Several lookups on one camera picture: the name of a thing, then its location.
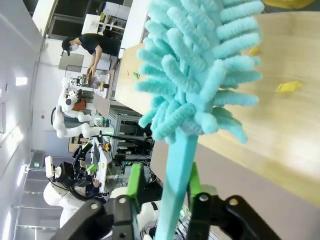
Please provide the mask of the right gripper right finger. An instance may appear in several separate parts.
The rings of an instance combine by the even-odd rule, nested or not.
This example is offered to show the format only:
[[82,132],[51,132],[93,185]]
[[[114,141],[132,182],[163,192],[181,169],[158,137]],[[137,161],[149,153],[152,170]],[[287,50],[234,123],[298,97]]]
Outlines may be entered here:
[[191,212],[186,238],[207,240],[212,226],[232,240],[279,240],[276,232],[240,195],[221,199],[213,186],[201,185],[194,162],[187,188]]

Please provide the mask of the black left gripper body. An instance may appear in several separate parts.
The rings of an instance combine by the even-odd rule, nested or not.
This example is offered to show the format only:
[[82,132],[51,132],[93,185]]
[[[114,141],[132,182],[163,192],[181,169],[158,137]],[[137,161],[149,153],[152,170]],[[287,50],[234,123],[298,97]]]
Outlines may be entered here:
[[85,163],[87,151],[77,149],[72,155],[72,163],[64,161],[59,165],[61,168],[59,182],[65,188],[84,188],[88,185],[88,173]]

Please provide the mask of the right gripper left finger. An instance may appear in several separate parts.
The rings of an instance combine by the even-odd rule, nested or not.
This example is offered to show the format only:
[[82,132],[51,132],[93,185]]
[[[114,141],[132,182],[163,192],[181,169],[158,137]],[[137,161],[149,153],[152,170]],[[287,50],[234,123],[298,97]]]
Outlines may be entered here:
[[105,204],[88,200],[52,237],[53,240],[101,240],[112,233],[113,240],[138,240],[137,215],[141,212],[144,169],[132,165],[125,194]]

